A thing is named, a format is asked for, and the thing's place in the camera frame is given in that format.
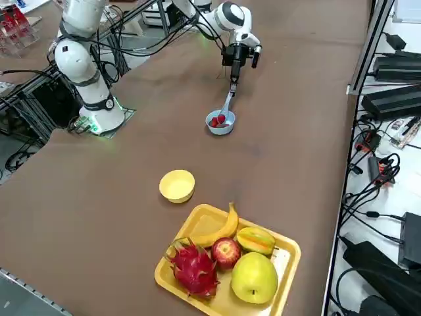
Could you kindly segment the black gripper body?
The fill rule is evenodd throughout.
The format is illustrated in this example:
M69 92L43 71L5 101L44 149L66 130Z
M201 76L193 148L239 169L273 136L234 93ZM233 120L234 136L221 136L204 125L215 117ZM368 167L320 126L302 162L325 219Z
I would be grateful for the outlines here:
M223 66L232 66L234 61L239 62L240 66L244 66L246 60L249 58L251 48L241 44L233 43L229 46L223 48L222 55L222 65Z

